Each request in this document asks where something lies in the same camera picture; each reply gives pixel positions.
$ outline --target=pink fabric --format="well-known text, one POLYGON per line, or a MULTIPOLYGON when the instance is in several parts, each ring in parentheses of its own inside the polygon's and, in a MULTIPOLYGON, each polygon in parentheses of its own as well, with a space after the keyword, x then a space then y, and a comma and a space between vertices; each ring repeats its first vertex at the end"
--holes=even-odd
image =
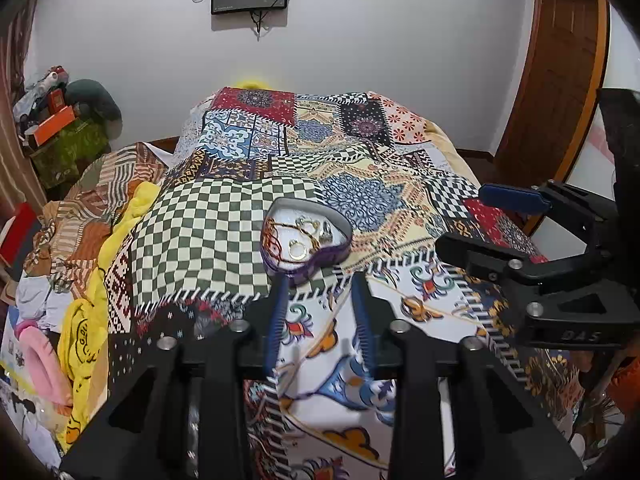
POLYGON ((36 393, 43 399, 71 406, 71 385, 60 369, 58 356, 49 339, 38 328, 28 326, 20 334, 24 363, 36 393))
POLYGON ((25 319, 24 321, 21 321, 20 323, 18 323, 15 328, 14 328, 14 335, 15 338, 20 341, 20 334, 22 333, 22 331, 27 328, 28 326, 34 326, 34 327, 38 327, 38 320, 37 319, 25 319))

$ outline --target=orange box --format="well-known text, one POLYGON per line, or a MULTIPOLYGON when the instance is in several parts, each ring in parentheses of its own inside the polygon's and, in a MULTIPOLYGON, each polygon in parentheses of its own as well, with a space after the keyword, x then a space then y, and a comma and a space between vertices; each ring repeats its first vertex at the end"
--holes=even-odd
POLYGON ((33 134, 33 137, 36 139, 36 144, 42 146, 47 140, 74 120, 76 120, 76 116, 73 107, 65 106, 57 114, 52 115, 38 126, 38 129, 33 134))

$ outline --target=door frame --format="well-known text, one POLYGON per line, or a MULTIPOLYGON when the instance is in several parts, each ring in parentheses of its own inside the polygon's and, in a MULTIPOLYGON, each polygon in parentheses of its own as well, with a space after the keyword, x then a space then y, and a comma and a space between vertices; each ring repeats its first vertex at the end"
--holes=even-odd
MULTIPOLYGON (((542 0, 534 1, 533 21, 531 24, 531 36, 529 38, 529 49, 527 50, 527 57, 525 60, 524 69, 522 70, 522 78, 520 79, 520 86, 518 87, 518 93, 511 109, 511 115, 509 121, 504 129, 504 134, 500 140, 500 145, 496 152, 496 157, 501 150, 506 149, 511 133, 516 122, 516 117, 520 111, 520 107, 524 101, 526 86, 529 82, 531 74, 531 67, 536 52, 536 45, 538 43, 538 29, 540 27, 540 11, 542 8, 542 0)), ((598 33, 596 38, 596 51, 594 56, 593 70, 591 71, 591 78, 589 81, 589 89, 585 98, 580 118, 578 119, 577 126, 574 134, 572 135, 571 142, 567 147, 567 150, 562 158, 560 166, 553 177, 553 180, 564 182, 571 170, 574 167, 576 160, 580 154, 580 150, 586 140, 587 134, 591 127, 591 122, 596 112, 596 90, 602 86, 604 81, 604 75, 607 66, 607 56, 609 53, 609 3, 607 0, 598 0, 598 33)), ((531 236, 542 222, 542 216, 533 216, 529 218, 523 227, 523 231, 526 235, 531 236)))

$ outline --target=jewelry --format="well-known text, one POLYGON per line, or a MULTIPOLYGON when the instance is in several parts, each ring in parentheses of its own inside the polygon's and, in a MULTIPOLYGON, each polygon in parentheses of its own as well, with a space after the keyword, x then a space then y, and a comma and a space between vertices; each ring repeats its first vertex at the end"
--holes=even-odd
POLYGON ((314 235, 318 232, 318 229, 320 228, 320 221, 319 220, 312 220, 311 218, 306 218, 304 216, 300 216, 298 218, 296 218, 296 227, 300 230, 303 231, 305 234, 307 235, 314 235), (306 224, 310 224, 314 230, 312 232, 309 232, 305 229, 305 225, 306 224))
POLYGON ((307 254, 307 249, 305 244, 297 240, 289 240, 289 256, 291 256, 293 260, 296 260, 297 262, 300 260, 304 260, 306 258, 306 254, 307 254), (293 248, 296 246, 299 246, 302 248, 302 249, 298 249, 298 251, 300 252, 299 254, 294 254, 293 248))
POLYGON ((264 226, 262 227, 262 233, 260 234, 260 242, 262 243, 263 248, 266 250, 269 256, 276 260, 278 263, 297 264, 300 261, 287 260, 286 258, 283 258, 282 245, 278 240, 278 230, 276 229, 276 227, 294 229, 295 231, 298 231, 301 234, 309 237, 309 239, 311 240, 311 248, 309 249, 310 254, 314 254, 320 248, 320 243, 318 242, 318 240, 313 238, 312 235, 307 233, 304 229, 300 229, 298 226, 292 224, 281 224, 276 222, 272 217, 267 217, 264 221, 264 226))
POLYGON ((318 240, 321 244, 330 244, 334 241, 334 232, 331 231, 331 226, 326 220, 322 222, 322 232, 318 240))

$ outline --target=green checkered pattern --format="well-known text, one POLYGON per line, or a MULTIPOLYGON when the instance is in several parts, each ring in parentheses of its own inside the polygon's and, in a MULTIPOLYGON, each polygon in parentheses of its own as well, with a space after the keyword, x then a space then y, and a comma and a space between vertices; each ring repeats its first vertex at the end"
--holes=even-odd
MULTIPOLYGON (((267 293, 260 256, 264 215, 279 197, 317 202, 316 189, 311 179, 274 177, 200 180, 168 190, 134 234, 135 303, 157 301, 180 289, 267 293)), ((315 282, 321 276, 315 276, 315 282)))

